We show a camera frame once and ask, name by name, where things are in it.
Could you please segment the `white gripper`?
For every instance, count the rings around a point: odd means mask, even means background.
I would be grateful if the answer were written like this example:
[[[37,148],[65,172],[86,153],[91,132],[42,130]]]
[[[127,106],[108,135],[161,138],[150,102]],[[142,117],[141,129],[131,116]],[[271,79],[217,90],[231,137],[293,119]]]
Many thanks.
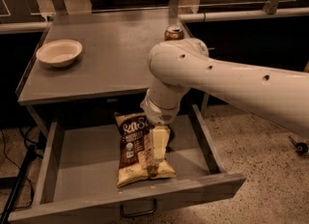
[[[170,128],[167,125],[175,121],[180,111],[180,106],[177,104],[172,109],[158,107],[151,101],[149,91],[147,91],[140,103],[140,107],[143,109],[148,121],[155,125],[151,130],[151,136],[150,134],[144,136],[145,169],[148,172],[149,178],[154,179],[157,176],[157,164],[155,162],[162,162],[164,160],[170,138]]]

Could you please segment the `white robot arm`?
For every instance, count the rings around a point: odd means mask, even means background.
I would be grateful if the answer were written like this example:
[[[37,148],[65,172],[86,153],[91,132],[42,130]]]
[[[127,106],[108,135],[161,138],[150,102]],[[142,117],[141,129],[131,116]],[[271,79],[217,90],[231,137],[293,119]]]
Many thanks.
[[[200,90],[309,138],[309,73],[215,60],[198,39],[165,41],[149,53],[154,76],[141,108],[154,125],[169,125],[183,96]]]

